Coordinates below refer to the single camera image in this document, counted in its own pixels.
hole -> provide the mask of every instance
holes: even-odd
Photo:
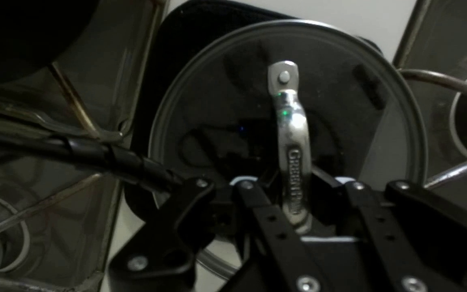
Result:
[[[119,123],[119,131],[127,131],[130,128],[130,118],[125,118]]]
[[[184,266],[187,260],[189,255],[184,250],[172,250],[164,256],[164,261],[169,266]]]

silver metal clamp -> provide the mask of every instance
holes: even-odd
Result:
[[[310,230],[309,193],[312,146],[305,110],[299,101],[299,67],[284,60],[268,68],[268,91],[279,128],[279,169],[283,174],[283,213],[299,232]]]

metal wire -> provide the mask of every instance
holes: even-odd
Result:
[[[108,131],[101,128],[88,114],[82,96],[78,94],[77,88],[72,84],[69,76],[56,63],[51,63],[49,70],[52,76],[56,78],[56,81],[59,83],[75,117],[78,118],[78,122],[88,131],[91,138],[99,140],[99,141],[120,141],[125,136],[124,131]]]
[[[101,174],[93,174],[80,182],[77,182],[75,185],[70,185],[69,188],[64,188],[44,200],[41,200],[39,203],[36,203],[31,208],[26,208],[10,217],[7,217],[5,221],[0,222],[0,234],[5,232],[7,229],[13,227],[15,224],[48,209],[52,208],[62,201],[65,201],[67,198],[80,193],[83,188],[86,188],[88,185],[95,183],[96,180],[99,180],[103,175]]]
[[[399,73],[408,79],[438,84],[448,89],[459,91],[461,94],[467,96],[467,81],[458,79],[455,76],[450,76],[440,71],[420,70],[420,68],[399,68]],[[437,188],[445,183],[456,182],[463,177],[467,177],[467,161],[442,174],[430,177],[425,182],[425,188]]]

bolt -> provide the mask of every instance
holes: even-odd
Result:
[[[292,75],[289,71],[281,71],[279,83],[288,84],[292,79]]]
[[[417,277],[404,277],[403,287],[406,292],[429,292],[427,284]]]
[[[240,183],[240,187],[245,188],[245,190],[252,190],[253,188],[253,182],[245,180],[245,182]]]
[[[130,127],[132,127],[132,120],[125,118],[125,120],[120,122],[119,131],[129,131]]]
[[[299,277],[297,286],[300,292],[320,292],[320,282],[310,276]]]
[[[208,187],[208,182],[203,180],[203,178],[198,178],[197,187],[198,187],[198,188],[206,188],[206,187]]]
[[[365,188],[365,185],[360,183],[360,182],[354,182],[352,187],[354,187],[356,190],[364,190],[364,188]]]
[[[150,260],[146,256],[135,256],[127,263],[127,268],[130,271],[143,271],[150,264]]]
[[[398,188],[401,188],[401,190],[409,190],[409,188],[411,188],[411,185],[406,183],[406,182],[398,182],[396,185],[398,185]]]

cable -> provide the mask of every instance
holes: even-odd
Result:
[[[182,182],[177,174],[151,159],[120,146],[85,138],[51,136],[48,141],[36,141],[0,133],[0,151],[65,162],[80,169],[112,172],[116,177],[151,191],[171,191]]]

